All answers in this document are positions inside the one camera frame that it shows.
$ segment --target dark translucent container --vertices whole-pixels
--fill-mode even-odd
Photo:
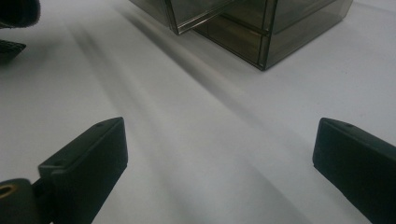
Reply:
[[[265,70],[329,30],[352,0],[131,0],[180,35],[191,28]]]

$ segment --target plastic storage box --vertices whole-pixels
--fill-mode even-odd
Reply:
[[[194,29],[265,70],[347,14],[352,0],[131,0],[180,35]]]

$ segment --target white tabletop surface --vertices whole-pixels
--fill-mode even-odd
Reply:
[[[128,168],[95,224],[370,223],[312,163],[320,118],[396,145],[396,2],[346,18],[266,72],[175,36],[127,0],[42,0],[0,66],[0,180],[124,117]]]

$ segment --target white tablecloth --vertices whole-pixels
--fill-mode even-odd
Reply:
[[[129,164],[93,223],[370,223],[312,163],[320,118],[396,145],[396,2],[355,0],[261,72],[127,0],[42,0],[0,66],[0,180],[122,116]]]

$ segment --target white table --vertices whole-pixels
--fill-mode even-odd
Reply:
[[[93,223],[370,223],[312,163],[318,121],[396,145],[396,2],[355,0],[266,72],[127,0],[42,0],[0,67],[0,180],[122,116],[129,166]]]

